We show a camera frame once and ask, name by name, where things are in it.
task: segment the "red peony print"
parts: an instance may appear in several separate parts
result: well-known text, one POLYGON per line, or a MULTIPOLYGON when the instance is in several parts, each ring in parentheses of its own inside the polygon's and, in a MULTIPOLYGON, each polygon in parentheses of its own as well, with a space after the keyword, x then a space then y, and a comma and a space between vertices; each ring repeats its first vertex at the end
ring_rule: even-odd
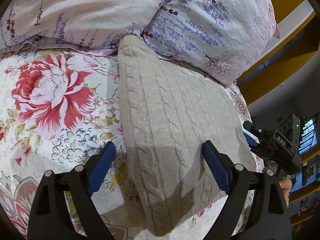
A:
POLYGON ((84 86, 91 73, 69 69, 71 55, 48 55, 22 65, 11 95, 15 99, 19 122, 36 123, 47 139, 55 138, 62 127, 72 129, 94 110, 94 93, 84 86))

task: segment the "window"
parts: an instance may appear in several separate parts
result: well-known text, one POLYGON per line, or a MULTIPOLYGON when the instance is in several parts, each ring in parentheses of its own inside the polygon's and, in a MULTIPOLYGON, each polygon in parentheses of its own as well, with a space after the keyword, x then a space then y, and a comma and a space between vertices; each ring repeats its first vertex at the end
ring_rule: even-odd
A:
POLYGON ((304 153, 310 150, 313 146, 317 144, 317 135, 316 135, 316 123, 318 119, 318 114, 308 118, 305 121, 303 127, 303 134, 301 136, 299 154, 304 153))

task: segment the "tree print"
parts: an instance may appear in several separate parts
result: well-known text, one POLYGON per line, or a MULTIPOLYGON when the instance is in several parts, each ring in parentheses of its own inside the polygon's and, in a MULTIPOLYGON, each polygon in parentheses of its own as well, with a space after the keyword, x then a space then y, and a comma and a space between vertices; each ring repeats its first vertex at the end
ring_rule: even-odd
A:
POLYGON ((202 70, 207 72, 208 74, 220 77, 227 77, 233 73, 233 59, 232 54, 223 54, 217 57, 209 57, 205 55, 206 58, 209 59, 209 62, 202 66, 202 70))

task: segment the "blue gripper pad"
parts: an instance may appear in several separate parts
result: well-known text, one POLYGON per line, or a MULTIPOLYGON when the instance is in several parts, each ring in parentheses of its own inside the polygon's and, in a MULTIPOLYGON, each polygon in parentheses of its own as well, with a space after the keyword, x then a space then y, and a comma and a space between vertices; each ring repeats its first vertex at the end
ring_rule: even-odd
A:
POLYGON ((89 175, 87 192, 89 196, 98 191, 103 183, 103 180, 116 156, 116 146, 111 142, 108 148, 101 153, 102 156, 98 160, 94 169, 89 175))
POLYGON ((202 144, 202 155, 206 160, 214 179, 216 180, 218 187, 229 194, 230 188, 230 174, 224 168, 222 162, 219 160, 215 149, 212 149, 209 143, 204 142, 202 144))
POLYGON ((243 132, 243 134, 250 147, 258 145, 257 142, 253 138, 251 138, 249 135, 247 135, 245 132, 243 132))

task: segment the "cable knit pattern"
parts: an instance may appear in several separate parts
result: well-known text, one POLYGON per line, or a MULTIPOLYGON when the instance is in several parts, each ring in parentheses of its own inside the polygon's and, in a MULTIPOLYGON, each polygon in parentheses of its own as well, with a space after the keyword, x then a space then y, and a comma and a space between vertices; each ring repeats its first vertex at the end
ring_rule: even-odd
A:
POLYGON ((164 236, 225 194, 201 155, 211 140, 234 163, 255 171, 236 109, 220 85, 159 60, 132 35, 118 51, 120 114, 148 229, 164 236))

